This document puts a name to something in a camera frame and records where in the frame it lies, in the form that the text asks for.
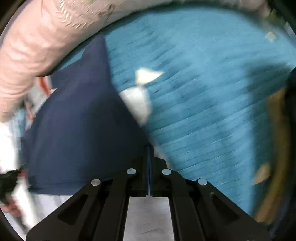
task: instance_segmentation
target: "patterned fabric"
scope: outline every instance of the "patterned fabric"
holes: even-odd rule
[[[271,31],[275,39],[266,37]],[[118,92],[136,85],[139,68],[164,72],[145,85],[153,110],[144,128],[170,166],[207,178],[254,212],[268,181],[253,186],[253,178],[274,160],[267,97],[296,65],[285,33],[231,10],[192,6],[141,13],[104,32]]]

